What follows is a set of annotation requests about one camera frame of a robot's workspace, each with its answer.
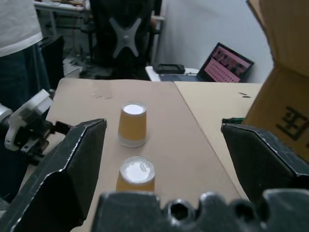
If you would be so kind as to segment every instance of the black office chair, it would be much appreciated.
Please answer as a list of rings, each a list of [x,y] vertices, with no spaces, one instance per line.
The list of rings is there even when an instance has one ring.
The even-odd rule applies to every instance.
[[[96,26],[95,63],[116,68],[117,77],[133,78],[147,61],[147,42],[154,0],[90,0]]]

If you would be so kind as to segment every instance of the desk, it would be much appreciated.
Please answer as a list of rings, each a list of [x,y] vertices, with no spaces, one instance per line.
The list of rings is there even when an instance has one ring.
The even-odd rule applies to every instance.
[[[89,0],[86,0],[84,6],[73,6],[71,4],[63,4],[63,3],[58,3],[58,2],[47,3],[47,2],[34,1],[33,3],[34,3],[35,9],[49,12],[54,38],[57,38],[57,28],[56,28],[56,21],[55,21],[53,12],[71,14],[71,15],[73,14],[79,15],[83,11],[85,12],[90,11]],[[152,18],[157,21],[156,29],[161,32],[165,18],[162,16],[155,16],[155,15],[153,15]],[[161,38],[160,34],[159,36],[155,36],[154,38],[153,51],[152,51],[152,56],[151,56],[151,64],[154,64],[156,61],[160,38]]]
[[[120,108],[129,100],[142,101],[148,108],[148,138],[139,148],[121,146],[117,138]],[[106,118],[108,122],[89,214],[83,226],[73,232],[90,231],[99,195],[115,190],[121,163],[134,155],[143,155],[153,163],[155,192],[161,206],[168,200],[183,198],[197,207],[200,194],[206,191],[219,192],[228,202],[239,198],[175,83],[64,78],[54,101],[47,117],[52,122],[76,125],[95,118]]]
[[[153,66],[147,66],[147,67],[145,67],[145,70],[146,70],[146,72],[149,76],[149,79],[151,81],[161,81],[159,74],[157,74],[154,71]],[[189,74],[189,73],[196,73],[197,74],[198,72],[199,72],[199,70],[197,70],[197,69],[189,69],[189,68],[185,69],[185,74]]]
[[[262,85],[214,82],[175,82],[175,84],[238,193],[242,198],[247,198],[238,181],[221,133],[221,124],[222,118],[245,117]],[[240,93],[245,93],[251,98],[243,98]]]

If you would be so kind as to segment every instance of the person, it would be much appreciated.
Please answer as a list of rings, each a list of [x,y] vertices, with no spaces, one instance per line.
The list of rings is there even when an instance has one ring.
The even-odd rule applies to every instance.
[[[41,27],[33,0],[0,1],[0,103],[13,111],[50,85],[37,42]],[[27,160],[7,150],[0,140],[0,198],[11,202],[18,193]]]

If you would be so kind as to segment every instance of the chair backrest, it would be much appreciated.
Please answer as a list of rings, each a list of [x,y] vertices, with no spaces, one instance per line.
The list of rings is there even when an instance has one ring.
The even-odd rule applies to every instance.
[[[120,68],[146,61],[154,0],[90,0],[101,60]]]

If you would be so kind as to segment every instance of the floor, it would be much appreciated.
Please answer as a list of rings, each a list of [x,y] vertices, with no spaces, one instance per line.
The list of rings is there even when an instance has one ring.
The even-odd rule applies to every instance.
[[[39,11],[38,18],[41,25],[43,37],[53,36],[51,28],[46,27],[50,23],[49,13]],[[56,17],[56,24],[59,26],[82,27],[83,19],[72,17],[69,14],[62,14]],[[58,36],[62,35],[64,44],[64,59],[73,59],[74,64],[83,67],[80,78],[95,79],[96,75],[109,76],[111,69],[102,68],[98,65],[91,64],[88,47],[88,36],[80,31],[80,29],[57,29]],[[96,38],[93,38],[93,44],[96,44]],[[135,76],[138,80],[147,80],[149,77],[144,69],[138,71]]]

